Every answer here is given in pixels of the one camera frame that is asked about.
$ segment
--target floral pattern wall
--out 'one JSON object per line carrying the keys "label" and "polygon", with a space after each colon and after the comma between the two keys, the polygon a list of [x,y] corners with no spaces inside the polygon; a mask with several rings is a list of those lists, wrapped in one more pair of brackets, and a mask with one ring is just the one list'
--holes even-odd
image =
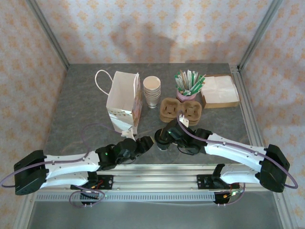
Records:
{"label": "floral pattern wall", "polygon": [[238,64],[271,0],[38,0],[70,63]]}
{"label": "floral pattern wall", "polygon": [[[26,1],[0,1],[0,12],[2,179],[43,148],[66,71]],[[13,228],[20,201],[14,189],[0,188],[0,228]]]}
{"label": "floral pattern wall", "polygon": [[299,189],[287,189],[305,228],[305,4],[284,0],[243,76],[266,144],[289,160]]}

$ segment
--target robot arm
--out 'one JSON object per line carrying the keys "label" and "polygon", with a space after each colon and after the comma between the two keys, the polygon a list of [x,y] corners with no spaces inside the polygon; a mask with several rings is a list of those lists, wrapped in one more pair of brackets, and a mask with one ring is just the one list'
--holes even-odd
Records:
{"label": "robot arm", "polygon": [[96,171],[109,170],[128,160],[144,154],[153,146],[151,137],[145,136],[136,141],[126,138],[117,145],[108,145],[91,151],[78,162],[80,155],[51,156],[37,150],[14,165],[17,171],[24,167],[42,163],[39,167],[26,169],[15,175],[16,195],[26,195],[43,187],[55,185],[77,185],[92,187],[97,184]]}
{"label": "robot arm", "polygon": [[222,156],[245,165],[217,165],[212,175],[212,182],[219,188],[241,182],[258,183],[273,192],[284,190],[286,173],[263,157],[266,155],[272,158],[288,171],[290,164],[279,147],[274,145],[269,145],[268,148],[249,146],[225,139],[208,130],[197,129],[193,131],[188,128],[188,122],[183,120],[181,122],[190,134],[207,141],[200,141],[191,137],[174,119],[164,129],[155,133],[155,141],[160,150],[165,151],[170,144],[174,144],[177,145],[178,149],[184,149],[184,153],[189,155],[203,153]]}

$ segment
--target pink cup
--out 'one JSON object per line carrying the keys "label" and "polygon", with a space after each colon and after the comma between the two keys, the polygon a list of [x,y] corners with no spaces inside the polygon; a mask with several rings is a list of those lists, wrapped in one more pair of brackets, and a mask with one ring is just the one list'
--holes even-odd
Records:
{"label": "pink cup", "polygon": [[196,95],[197,95],[197,94],[192,94],[192,95],[190,95],[190,96],[184,96],[184,95],[180,94],[180,92],[177,90],[176,98],[177,98],[181,103],[183,103],[184,101],[194,101],[195,98],[196,98]]}

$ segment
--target stone surface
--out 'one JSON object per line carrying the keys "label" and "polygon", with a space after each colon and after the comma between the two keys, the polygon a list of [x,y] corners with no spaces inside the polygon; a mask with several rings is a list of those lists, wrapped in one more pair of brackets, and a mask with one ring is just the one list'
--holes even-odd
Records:
{"label": "stone surface", "polygon": [[[230,74],[230,68],[225,63],[161,63],[161,64],[72,64],[65,79],[58,106],[51,125],[51,131],[45,148],[45,154],[71,155],[86,152],[81,141],[81,129],[92,123],[101,123],[113,129],[106,110],[107,95],[95,85],[94,76],[100,69],[106,70],[111,76],[116,71],[139,73],[141,82],[150,75],[161,80],[161,100],[175,97],[174,75],[181,70],[198,71],[200,74]],[[105,73],[100,73],[97,79],[100,87],[108,92],[111,81]],[[166,126],[159,119],[160,105],[150,109],[145,101],[138,127],[138,136],[154,136],[154,133]],[[196,100],[202,104],[200,95]],[[225,138],[249,144],[243,116],[240,107],[203,109],[202,117],[197,126]],[[102,126],[90,126],[84,132],[86,142],[95,150],[109,144],[117,144],[123,138],[120,134],[107,130]],[[218,156],[198,154],[188,156],[178,151],[176,146],[170,146],[166,152],[158,150],[154,145],[148,152],[139,157],[135,164],[219,164],[232,161]]]}

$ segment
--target brown pulp cup holder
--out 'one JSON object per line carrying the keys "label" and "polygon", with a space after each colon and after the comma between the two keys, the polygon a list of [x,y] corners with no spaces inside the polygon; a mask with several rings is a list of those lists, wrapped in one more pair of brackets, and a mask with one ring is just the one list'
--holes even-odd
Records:
{"label": "brown pulp cup holder", "polygon": [[189,120],[189,125],[197,125],[202,107],[197,101],[185,101],[181,103],[178,99],[165,98],[160,106],[160,119],[165,123],[169,123],[176,118],[177,112],[182,110],[185,117]]}

